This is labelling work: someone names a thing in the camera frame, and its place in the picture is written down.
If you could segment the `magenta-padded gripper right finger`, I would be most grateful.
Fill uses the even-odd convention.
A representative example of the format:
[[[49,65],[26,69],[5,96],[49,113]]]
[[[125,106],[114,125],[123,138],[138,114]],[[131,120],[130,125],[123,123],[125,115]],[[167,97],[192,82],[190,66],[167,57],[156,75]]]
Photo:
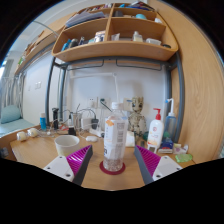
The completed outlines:
[[[134,155],[139,164],[141,175],[145,184],[152,183],[182,169],[169,156],[158,156],[157,154],[136,145]]]

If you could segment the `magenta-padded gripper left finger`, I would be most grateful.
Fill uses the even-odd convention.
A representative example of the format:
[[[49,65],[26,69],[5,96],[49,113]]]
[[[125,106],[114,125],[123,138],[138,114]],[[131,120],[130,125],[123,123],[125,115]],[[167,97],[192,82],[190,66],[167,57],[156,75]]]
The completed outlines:
[[[81,185],[92,155],[92,146],[88,145],[67,157],[56,157],[44,167],[44,170],[76,185]]]

